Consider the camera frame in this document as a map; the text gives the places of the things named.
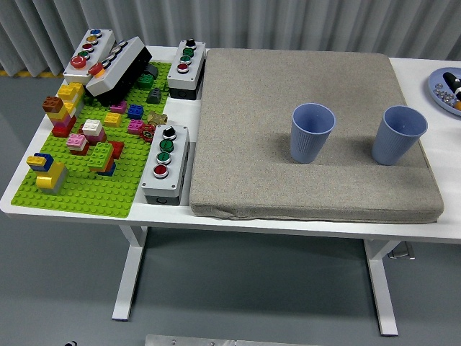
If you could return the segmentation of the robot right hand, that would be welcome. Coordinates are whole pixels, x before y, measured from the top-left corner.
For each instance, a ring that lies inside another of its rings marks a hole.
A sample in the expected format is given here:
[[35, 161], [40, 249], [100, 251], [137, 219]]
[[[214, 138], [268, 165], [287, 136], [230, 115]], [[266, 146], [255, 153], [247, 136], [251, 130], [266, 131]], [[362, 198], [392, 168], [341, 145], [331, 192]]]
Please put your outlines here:
[[445, 80], [447, 86], [449, 89], [452, 91], [452, 93], [460, 99], [460, 93], [461, 93], [461, 81], [459, 78], [457, 78], [454, 74], [450, 72], [444, 72], [443, 73], [443, 79]]

